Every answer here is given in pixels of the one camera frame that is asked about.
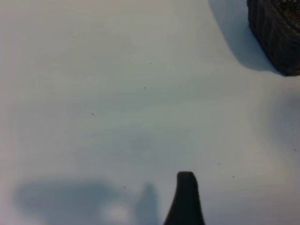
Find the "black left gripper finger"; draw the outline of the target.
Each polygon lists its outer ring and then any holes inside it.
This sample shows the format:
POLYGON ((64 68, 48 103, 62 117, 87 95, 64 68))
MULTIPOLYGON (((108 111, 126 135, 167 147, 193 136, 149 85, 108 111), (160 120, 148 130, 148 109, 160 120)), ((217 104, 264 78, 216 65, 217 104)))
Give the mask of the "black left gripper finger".
POLYGON ((192 172, 178 172, 175 195, 164 224, 205 225, 198 183, 192 172))

